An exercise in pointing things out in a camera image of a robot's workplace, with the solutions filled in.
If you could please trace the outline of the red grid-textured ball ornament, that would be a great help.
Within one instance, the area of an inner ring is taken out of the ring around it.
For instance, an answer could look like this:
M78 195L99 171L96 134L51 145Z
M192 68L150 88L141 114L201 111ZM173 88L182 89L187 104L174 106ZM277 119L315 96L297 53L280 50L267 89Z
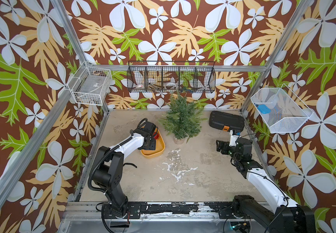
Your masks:
M157 139L159 138L159 133L158 133L158 132L155 132L154 135L153 135L153 138L154 138L155 140L157 140Z

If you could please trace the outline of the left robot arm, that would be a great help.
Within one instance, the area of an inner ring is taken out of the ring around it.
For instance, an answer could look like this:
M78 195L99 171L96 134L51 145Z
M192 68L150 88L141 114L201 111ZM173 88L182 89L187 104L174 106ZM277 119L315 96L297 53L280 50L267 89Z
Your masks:
M135 150L155 150L157 134L158 127L144 118L126 139L112 147L102 146L98 149L87 186L106 196L114 216L124 217L127 214L128 198L120 186L124 159Z

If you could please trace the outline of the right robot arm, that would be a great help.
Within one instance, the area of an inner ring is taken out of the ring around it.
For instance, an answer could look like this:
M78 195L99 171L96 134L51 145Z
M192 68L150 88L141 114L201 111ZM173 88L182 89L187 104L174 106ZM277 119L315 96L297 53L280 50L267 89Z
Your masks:
M267 201L271 210L263 207L250 195L237 195L232 201L232 213L249 216L266 233L314 233L313 211L291 199L266 173L262 165L252 159L251 141L237 139L234 146L216 141L216 150L231 157L232 165Z

